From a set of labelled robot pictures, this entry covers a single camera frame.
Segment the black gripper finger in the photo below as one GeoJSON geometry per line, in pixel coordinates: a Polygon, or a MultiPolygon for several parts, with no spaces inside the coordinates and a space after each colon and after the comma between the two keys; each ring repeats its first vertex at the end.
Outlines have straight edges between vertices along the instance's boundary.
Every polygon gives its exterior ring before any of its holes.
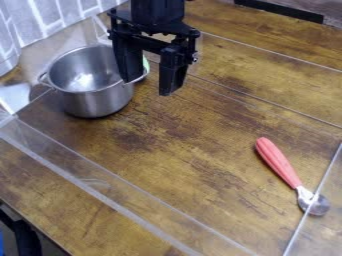
{"type": "Polygon", "coordinates": [[[120,77],[125,83],[129,83],[144,72],[142,51],[134,43],[121,37],[113,38],[112,46],[120,77]]]}
{"type": "Polygon", "coordinates": [[[188,64],[178,46],[161,49],[158,63],[158,94],[169,96],[184,83],[188,64]]]}

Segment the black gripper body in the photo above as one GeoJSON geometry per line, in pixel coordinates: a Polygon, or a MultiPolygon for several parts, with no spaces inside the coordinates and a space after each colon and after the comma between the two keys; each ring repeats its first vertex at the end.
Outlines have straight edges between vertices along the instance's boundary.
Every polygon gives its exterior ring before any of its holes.
{"type": "Polygon", "coordinates": [[[200,32],[184,22],[185,0],[129,0],[129,9],[112,8],[112,42],[118,40],[144,51],[161,54],[166,48],[174,49],[185,64],[196,61],[196,39],[200,32]]]}

